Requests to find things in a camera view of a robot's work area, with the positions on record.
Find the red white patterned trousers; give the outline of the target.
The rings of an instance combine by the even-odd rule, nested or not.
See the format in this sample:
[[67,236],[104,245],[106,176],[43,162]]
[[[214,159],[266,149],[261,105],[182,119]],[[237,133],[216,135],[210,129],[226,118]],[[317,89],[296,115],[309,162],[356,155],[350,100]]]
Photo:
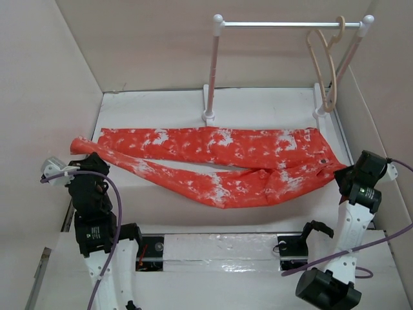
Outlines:
[[72,154],[103,160],[220,209],[273,206],[315,191],[343,164],[318,129],[101,129]]

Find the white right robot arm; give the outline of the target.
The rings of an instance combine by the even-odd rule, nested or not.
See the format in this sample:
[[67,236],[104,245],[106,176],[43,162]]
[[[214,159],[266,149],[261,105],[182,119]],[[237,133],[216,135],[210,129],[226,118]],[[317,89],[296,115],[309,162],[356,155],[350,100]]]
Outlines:
[[334,173],[341,200],[329,258],[322,268],[304,271],[296,287],[298,298],[318,309],[353,309],[359,304],[355,248],[379,209],[381,192],[375,186],[386,172],[387,160],[364,150],[353,166]]

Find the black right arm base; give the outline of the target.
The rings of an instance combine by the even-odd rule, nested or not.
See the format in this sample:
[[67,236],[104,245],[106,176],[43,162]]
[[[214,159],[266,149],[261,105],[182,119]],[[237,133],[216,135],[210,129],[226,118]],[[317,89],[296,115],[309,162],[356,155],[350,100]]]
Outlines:
[[323,222],[312,220],[304,225],[301,233],[277,235],[277,244],[273,252],[279,255],[281,271],[288,271],[304,266],[308,262],[307,238],[312,231],[321,232],[333,238],[334,230]]

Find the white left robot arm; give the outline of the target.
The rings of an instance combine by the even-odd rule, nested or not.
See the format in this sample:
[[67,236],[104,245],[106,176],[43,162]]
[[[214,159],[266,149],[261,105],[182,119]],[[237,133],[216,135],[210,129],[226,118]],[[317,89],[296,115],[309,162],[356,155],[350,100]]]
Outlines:
[[93,285],[88,308],[137,309],[133,275],[144,247],[141,231],[136,223],[122,224],[122,214],[112,212],[107,190],[115,185],[97,153],[70,165],[76,172],[67,186],[75,209],[76,241]]

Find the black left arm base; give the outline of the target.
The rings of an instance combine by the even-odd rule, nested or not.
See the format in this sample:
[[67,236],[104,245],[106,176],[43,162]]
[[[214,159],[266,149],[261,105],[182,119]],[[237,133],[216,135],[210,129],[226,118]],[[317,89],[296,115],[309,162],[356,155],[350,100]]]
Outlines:
[[137,272],[163,271],[164,234],[142,234],[136,223],[129,223],[121,226],[119,239],[137,242]]

